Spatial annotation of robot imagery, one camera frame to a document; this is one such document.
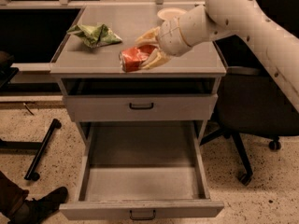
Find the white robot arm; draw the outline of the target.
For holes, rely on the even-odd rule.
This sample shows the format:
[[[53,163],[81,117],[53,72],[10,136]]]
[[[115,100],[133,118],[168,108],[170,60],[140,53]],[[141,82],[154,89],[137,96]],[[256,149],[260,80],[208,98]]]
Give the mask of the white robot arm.
[[[146,62],[151,69],[200,43],[230,35],[247,44],[299,111],[299,39],[269,19],[255,0],[205,0],[203,5],[148,30],[135,44],[158,47]]]

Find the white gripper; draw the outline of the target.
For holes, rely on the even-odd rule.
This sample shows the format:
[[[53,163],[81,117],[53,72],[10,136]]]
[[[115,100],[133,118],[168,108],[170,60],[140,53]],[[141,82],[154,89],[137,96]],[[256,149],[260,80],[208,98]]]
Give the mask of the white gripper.
[[[157,43],[160,49],[155,49],[148,59],[139,65],[140,69],[148,70],[161,66],[171,60],[170,56],[179,57],[192,49],[181,34],[178,18],[164,21],[160,27],[148,30],[135,41],[137,47]]]

